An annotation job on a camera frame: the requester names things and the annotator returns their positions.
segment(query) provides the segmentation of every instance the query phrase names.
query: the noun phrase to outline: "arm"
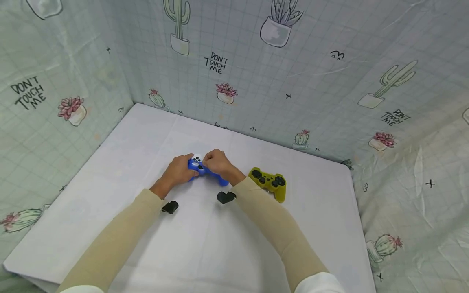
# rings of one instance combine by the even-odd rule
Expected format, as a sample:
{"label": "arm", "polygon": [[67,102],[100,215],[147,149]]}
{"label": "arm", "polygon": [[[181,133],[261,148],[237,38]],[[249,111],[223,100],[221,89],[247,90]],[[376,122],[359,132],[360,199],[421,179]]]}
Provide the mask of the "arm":
{"label": "arm", "polygon": [[205,156],[203,164],[233,186],[237,204],[280,255],[291,292],[305,278],[328,272],[291,214],[234,167],[224,152],[217,149],[211,151]]}
{"label": "arm", "polygon": [[152,188],[144,189],[104,228],[65,277],[57,293],[79,285],[91,285],[107,292],[140,237],[155,222],[169,191],[198,175],[187,169],[190,157],[192,154],[174,158]]}

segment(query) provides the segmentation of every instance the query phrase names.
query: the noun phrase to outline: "person's left hand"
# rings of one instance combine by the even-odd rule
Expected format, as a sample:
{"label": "person's left hand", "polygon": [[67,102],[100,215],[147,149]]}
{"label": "person's left hand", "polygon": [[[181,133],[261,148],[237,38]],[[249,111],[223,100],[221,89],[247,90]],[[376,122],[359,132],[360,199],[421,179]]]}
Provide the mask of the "person's left hand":
{"label": "person's left hand", "polygon": [[164,199],[174,186],[188,182],[192,177],[198,176],[199,172],[189,170],[188,162],[194,154],[175,157],[169,163],[166,171],[160,179],[150,188],[150,191]]}

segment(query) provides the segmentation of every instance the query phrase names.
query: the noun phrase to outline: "yellow game controller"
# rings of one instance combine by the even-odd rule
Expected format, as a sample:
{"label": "yellow game controller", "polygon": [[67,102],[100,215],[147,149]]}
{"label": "yellow game controller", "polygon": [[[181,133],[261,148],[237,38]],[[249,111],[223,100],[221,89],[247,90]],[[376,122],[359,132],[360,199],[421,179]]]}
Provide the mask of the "yellow game controller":
{"label": "yellow game controller", "polygon": [[287,181],[282,174],[269,174],[262,172],[261,169],[254,167],[249,171],[251,178],[260,188],[265,188],[273,193],[276,201],[282,203],[285,201],[287,191]]}

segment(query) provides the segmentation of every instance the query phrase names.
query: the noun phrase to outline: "patterned backdrop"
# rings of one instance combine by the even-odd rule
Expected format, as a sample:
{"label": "patterned backdrop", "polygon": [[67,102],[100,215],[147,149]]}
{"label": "patterned backdrop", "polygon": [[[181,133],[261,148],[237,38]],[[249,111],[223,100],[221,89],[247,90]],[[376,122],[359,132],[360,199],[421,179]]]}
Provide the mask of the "patterned backdrop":
{"label": "patterned backdrop", "polygon": [[[0,260],[144,103],[347,165],[378,293],[468,292],[468,14],[464,0],[0,2]],[[37,289],[0,272],[15,290]]]}

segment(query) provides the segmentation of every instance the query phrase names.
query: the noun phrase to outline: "person's right hand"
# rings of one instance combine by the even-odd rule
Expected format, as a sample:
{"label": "person's right hand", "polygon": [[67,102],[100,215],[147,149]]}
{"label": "person's right hand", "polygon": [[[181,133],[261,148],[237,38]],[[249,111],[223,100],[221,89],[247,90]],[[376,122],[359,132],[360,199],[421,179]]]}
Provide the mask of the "person's right hand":
{"label": "person's right hand", "polygon": [[202,164],[209,168],[210,171],[220,174],[220,176],[230,182],[232,186],[235,186],[246,178],[246,176],[228,160],[225,152],[219,149],[208,152]]}

